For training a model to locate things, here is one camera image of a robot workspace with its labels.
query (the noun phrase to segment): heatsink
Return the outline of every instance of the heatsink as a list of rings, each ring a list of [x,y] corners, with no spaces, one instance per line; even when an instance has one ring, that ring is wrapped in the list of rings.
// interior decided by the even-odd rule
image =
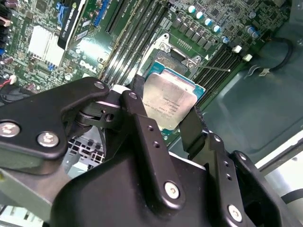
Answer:
[[[41,26],[35,26],[29,42],[28,53],[49,65],[58,67],[64,49],[57,44],[58,36]]]

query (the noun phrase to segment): motherboard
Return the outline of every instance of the motherboard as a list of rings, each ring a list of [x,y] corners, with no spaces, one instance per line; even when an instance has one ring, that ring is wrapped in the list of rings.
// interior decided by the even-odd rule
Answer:
[[[202,87],[203,93],[190,95],[201,108],[251,61],[290,14],[287,2],[272,0],[6,0],[1,4],[3,78],[13,75],[14,83],[38,93],[83,77],[99,78],[111,87],[128,85],[139,74],[149,83],[154,78],[161,84],[166,73],[170,85],[182,81],[186,90]],[[148,98],[155,92],[151,90]],[[161,111],[169,117],[176,112]],[[173,127],[178,122],[162,131],[168,144],[178,135]]]

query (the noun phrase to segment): green circuit board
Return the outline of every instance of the green circuit board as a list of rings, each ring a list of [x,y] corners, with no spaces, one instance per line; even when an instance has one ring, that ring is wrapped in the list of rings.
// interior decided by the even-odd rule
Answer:
[[[70,44],[60,49],[56,42],[72,17],[73,1],[81,2],[83,9]],[[59,22],[58,4],[67,8],[64,24]],[[16,75],[17,84],[33,93],[87,76],[110,86],[127,85],[135,73],[144,75],[164,51],[160,58],[177,58],[172,67],[211,91],[204,96],[207,100],[201,106],[205,106],[246,64],[243,56],[230,61],[226,53],[237,45],[242,53],[258,53],[264,36],[288,20],[290,6],[263,0],[21,0],[10,11],[9,40],[2,58],[14,61],[0,64],[0,75]],[[225,46],[230,50],[223,51]],[[204,66],[231,72],[206,72]],[[178,129],[163,133],[167,144],[178,135]]]
[[[245,32],[245,27],[253,25],[258,28],[260,36],[267,30],[275,31],[288,18],[289,8],[275,5],[261,0],[181,0],[176,1],[170,7],[164,9],[165,1],[149,0],[111,0],[103,15],[103,19],[97,27],[93,22],[98,10],[104,4],[102,0],[88,0],[87,6],[80,19],[78,34],[88,30],[88,34],[78,45],[66,51],[58,66],[49,70],[47,62],[41,61],[28,51],[31,35],[35,26],[41,26],[52,34],[59,35],[57,0],[23,0],[16,10],[12,10],[13,24],[9,27],[10,40],[8,42],[5,57],[13,57],[14,62],[1,67],[1,74],[15,74],[18,83],[24,87],[35,84],[35,92],[50,89],[61,84],[80,79],[85,76],[99,77],[111,81],[112,84],[128,83],[143,52],[149,42],[155,40],[163,33],[169,33],[169,43],[188,57],[201,56],[201,65],[207,64],[222,45],[222,36],[230,40],[239,38],[250,49],[258,51],[263,43],[260,39],[252,39]],[[116,27],[109,34],[107,26],[119,5],[124,5],[124,11],[116,19]],[[194,5],[196,12],[203,12],[203,18],[195,18],[195,13],[189,13],[188,7]],[[250,13],[255,12],[254,19],[250,19]],[[155,23],[155,18],[160,20],[157,27],[148,33],[150,37],[144,37],[147,26]],[[206,50],[203,46],[193,41],[186,31],[175,27],[174,22],[179,18],[188,28],[193,28],[211,46]],[[205,18],[212,20],[211,26],[204,24]],[[220,32],[213,31],[214,25],[220,26]],[[119,69],[109,67],[120,63]]]

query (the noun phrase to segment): blue pcie slot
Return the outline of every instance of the blue pcie slot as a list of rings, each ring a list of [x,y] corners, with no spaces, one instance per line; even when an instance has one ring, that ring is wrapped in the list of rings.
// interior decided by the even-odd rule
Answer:
[[[97,27],[100,24],[100,21],[102,20],[103,15],[105,13],[105,10],[107,9],[108,3],[109,3],[109,0],[103,0],[102,6],[99,9],[98,15],[97,15],[96,20],[94,22],[95,27]]]

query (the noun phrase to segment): red wire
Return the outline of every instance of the red wire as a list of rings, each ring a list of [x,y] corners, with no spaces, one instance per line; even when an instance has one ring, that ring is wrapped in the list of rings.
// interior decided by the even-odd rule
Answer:
[[[10,79],[8,79],[7,81],[5,81],[3,84],[0,85],[0,87],[3,87],[4,85],[8,84],[10,82]]]

